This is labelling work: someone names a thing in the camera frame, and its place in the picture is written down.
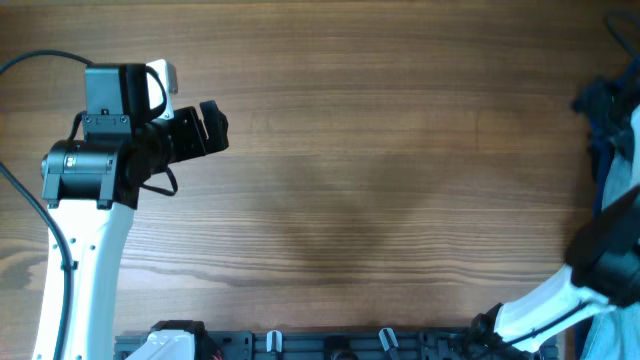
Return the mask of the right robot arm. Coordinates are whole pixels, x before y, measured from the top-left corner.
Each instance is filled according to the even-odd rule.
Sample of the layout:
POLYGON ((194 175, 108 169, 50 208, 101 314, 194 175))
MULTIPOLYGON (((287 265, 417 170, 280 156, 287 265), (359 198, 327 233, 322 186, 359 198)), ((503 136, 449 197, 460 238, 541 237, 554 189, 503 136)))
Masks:
POLYGON ((468 359, 541 358, 545 341, 584 321, 580 358, 639 356, 639 78, 600 79, 575 107, 611 151, 596 162, 600 209, 557 273, 475 318, 463 344, 468 359))

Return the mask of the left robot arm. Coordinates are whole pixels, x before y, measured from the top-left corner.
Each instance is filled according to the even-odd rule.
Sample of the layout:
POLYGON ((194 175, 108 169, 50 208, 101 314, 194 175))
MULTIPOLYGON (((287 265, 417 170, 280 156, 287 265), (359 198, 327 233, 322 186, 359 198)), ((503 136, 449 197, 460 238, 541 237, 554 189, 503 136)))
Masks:
POLYGON ((224 151, 228 120, 214 101, 174 109, 175 70, 149 64, 85 69, 82 139, 43 158, 42 198, 53 222, 33 356, 108 359, 118 274, 139 193, 170 165, 224 151))

